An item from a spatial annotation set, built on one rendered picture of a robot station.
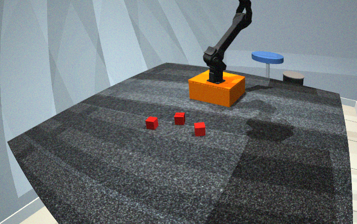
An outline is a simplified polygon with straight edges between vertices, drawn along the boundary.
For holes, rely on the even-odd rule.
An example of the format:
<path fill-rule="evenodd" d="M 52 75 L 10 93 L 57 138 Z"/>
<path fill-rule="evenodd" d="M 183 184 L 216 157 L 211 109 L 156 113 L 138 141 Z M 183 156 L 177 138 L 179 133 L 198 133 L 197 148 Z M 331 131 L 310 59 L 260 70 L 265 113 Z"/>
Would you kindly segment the red cube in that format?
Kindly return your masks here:
<path fill-rule="evenodd" d="M 155 130 L 158 126 L 157 118 L 149 117 L 146 121 L 146 128 Z"/>
<path fill-rule="evenodd" d="M 175 120 L 175 125 L 184 125 L 185 113 L 175 113 L 174 120 Z"/>
<path fill-rule="evenodd" d="M 206 135 L 204 123 L 195 123 L 194 130 L 195 130 L 196 136 L 205 136 Z"/>

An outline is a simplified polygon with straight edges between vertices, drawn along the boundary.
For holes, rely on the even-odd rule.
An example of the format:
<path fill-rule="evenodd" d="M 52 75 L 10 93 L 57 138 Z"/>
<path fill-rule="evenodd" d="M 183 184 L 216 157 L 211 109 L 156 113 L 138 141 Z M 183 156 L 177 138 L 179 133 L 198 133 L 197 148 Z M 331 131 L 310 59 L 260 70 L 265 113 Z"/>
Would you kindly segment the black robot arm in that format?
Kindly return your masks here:
<path fill-rule="evenodd" d="M 223 79 L 223 71 L 226 70 L 226 65 L 222 61 L 224 53 L 230 46 L 238 33 L 248 27 L 252 22 L 252 9 L 250 0 L 239 0 L 239 6 L 232 21 L 232 26 L 227 30 L 224 36 L 214 47 L 208 47 L 204 52 L 203 60 L 209 66 L 209 79 L 207 82 L 220 84 L 225 82 Z M 246 13 L 242 13 L 244 8 Z"/>

